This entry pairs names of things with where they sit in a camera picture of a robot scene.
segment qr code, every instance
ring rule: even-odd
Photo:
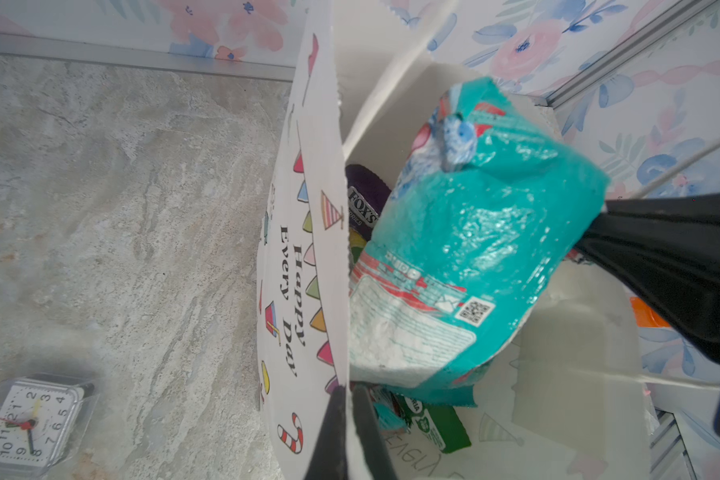
[[[463,320],[472,326],[480,326],[480,324],[488,318],[491,312],[494,311],[496,305],[485,300],[481,300],[476,296],[469,299],[461,310],[456,313],[456,318]]]

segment alarm clock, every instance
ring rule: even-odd
[[[0,473],[37,477],[79,445],[93,408],[90,380],[36,374],[0,383]]]

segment green package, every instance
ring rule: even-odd
[[[452,453],[472,445],[467,430],[448,405],[432,405],[396,395],[408,426],[415,425],[442,453]]]

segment bunting flag print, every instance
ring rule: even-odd
[[[340,228],[344,229],[344,207],[342,206],[341,212],[333,206],[331,201],[326,196],[326,192],[321,191],[320,205],[322,210],[322,224],[326,230],[332,227],[336,222],[341,221],[342,225]]]
[[[333,393],[333,389],[335,389],[337,386],[338,386],[338,377],[333,376],[333,378],[328,380],[328,383],[326,384],[326,393],[331,395],[331,393]]]
[[[496,420],[489,417],[487,413],[484,413],[483,418],[480,420],[479,438],[481,442],[515,442],[520,447],[525,443],[522,438],[509,433]]]
[[[302,99],[302,107],[304,102],[307,100],[307,91],[309,90],[309,81],[312,80],[312,70],[315,68],[315,60],[317,60],[317,52],[320,49],[320,45],[317,43],[317,35],[312,34],[312,52],[307,58],[308,70],[307,70],[307,86],[304,87],[304,99]]]
[[[312,212],[307,212],[307,216],[304,219],[304,223],[302,224],[302,228],[305,232],[308,234],[312,233]]]
[[[302,187],[298,189],[298,195],[296,199],[305,204],[309,203],[309,197],[307,196],[307,180],[302,182]]]
[[[315,244],[310,244],[307,247],[307,252],[304,253],[304,263],[315,266]]]
[[[296,161],[293,162],[293,171],[297,172],[298,174],[304,173],[304,159],[302,159],[302,151],[298,151],[298,155],[296,156]]]
[[[325,342],[323,346],[320,347],[320,350],[317,351],[317,358],[333,366],[333,353],[331,352],[330,342]]]
[[[313,278],[312,281],[309,282],[309,285],[307,285],[306,293],[310,297],[320,300],[320,286],[317,282],[317,275],[315,275],[315,278]]]
[[[320,332],[326,332],[326,318],[322,315],[322,308],[317,311],[312,321],[309,322],[309,326]]]

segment party hat print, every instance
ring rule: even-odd
[[[326,230],[333,226],[339,220],[342,221],[341,228],[344,228],[344,207],[342,207],[342,211],[341,213],[339,213],[338,209],[333,206],[331,201],[326,196],[326,193],[321,191],[320,194],[322,195],[320,198],[322,210],[322,224],[324,225]]]
[[[515,442],[518,446],[525,443],[522,438],[517,438],[499,425],[487,413],[483,414],[480,420],[480,441],[481,442]]]
[[[315,244],[311,244],[304,253],[304,263],[315,266]]]
[[[277,344],[280,344],[280,331],[277,329],[277,314],[275,314],[275,302],[269,303],[268,307],[264,309],[264,321],[266,322],[266,329],[272,336],[277,338]]]
[[[315,275],[315,278],[313,278],[312,281],[309,282],[309,285],[307,285],[306,293],[310,297],[320,300],[320,287],[317,283],[317,275]]]
[[[315,60],[317,60],[317,52],[320,49],[320,45],[317,43],[317,35],[312,34],[312,52],[307,58],[309,69],[307,71],[307,86],[304,87],[304,99],[302,99],[302,107],[304,102],[307,100],[307,91],[309,90],[309,81],[312,80],[312,70],[315,68]]]
[[[302,224],[302,228],[305,232],[312,233],[312,212],[307,212],[307,216],[304,219],[304,224]]]
[[[317,351],[318,360],[323,360],[329,365],[333,365],[333,353],[331,352],[331,343],[325,342],[320,350]]]
[[[309,203],[309,197],[307,197],[307,180],[302,182],[302,187],[298,189],[296,199],[300,202],[304,202],[305,204]]]
[[[296,156],[296,161],[293,162],[293,171],[297,172],[298,174],[304,173],[304,160],[302,159],[302,151],[298,151],[298,155]]]
[[[309,326],[321,332],[326,331],[326,318],[322,315],[322,308],[317,311],[312,321],[309,322]]]

